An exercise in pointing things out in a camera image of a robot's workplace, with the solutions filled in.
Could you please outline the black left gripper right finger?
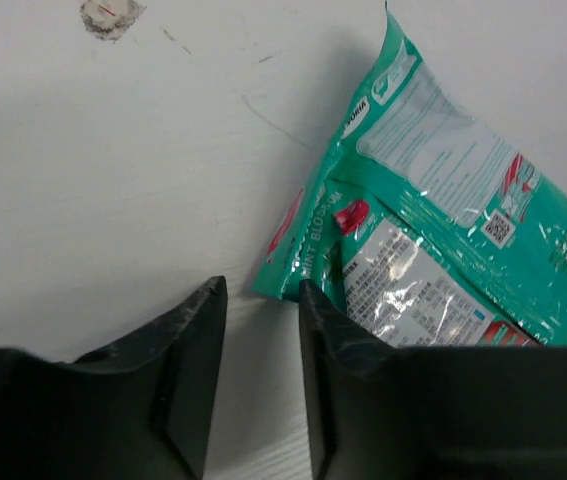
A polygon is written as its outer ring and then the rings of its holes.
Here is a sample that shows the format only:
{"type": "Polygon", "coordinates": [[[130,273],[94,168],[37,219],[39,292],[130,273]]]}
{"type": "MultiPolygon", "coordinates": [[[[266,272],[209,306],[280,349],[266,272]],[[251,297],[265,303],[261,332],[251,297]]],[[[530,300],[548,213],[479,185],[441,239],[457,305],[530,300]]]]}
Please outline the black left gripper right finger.
{"type": "Polygon", "coordinates": [[[567,479],[567,348],[398,349],[299,294],[314,478],[567,479]]]}

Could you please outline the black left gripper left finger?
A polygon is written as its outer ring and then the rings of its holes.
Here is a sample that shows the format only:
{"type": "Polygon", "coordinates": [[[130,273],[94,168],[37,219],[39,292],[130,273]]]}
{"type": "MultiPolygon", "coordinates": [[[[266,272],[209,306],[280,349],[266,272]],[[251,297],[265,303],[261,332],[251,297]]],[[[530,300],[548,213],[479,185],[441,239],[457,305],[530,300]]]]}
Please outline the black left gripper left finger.
{"type": "Polygon", "coordinates": [[[222,276],[72,362],[0,347],[0,479],[200,479],[227,315],[222,276]]]}

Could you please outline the teal snack packet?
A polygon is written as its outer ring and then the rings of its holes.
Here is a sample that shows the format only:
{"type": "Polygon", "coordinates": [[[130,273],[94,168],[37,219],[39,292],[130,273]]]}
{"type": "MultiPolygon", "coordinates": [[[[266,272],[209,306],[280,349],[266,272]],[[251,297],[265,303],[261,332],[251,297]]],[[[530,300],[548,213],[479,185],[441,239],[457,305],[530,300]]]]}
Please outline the teal snack packet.
{"type": "Polygon", "coordinates": [[[394,347],[567,346],[567,196],[394,18],[253,287],[297,301],[304,280],[394,347]]]}

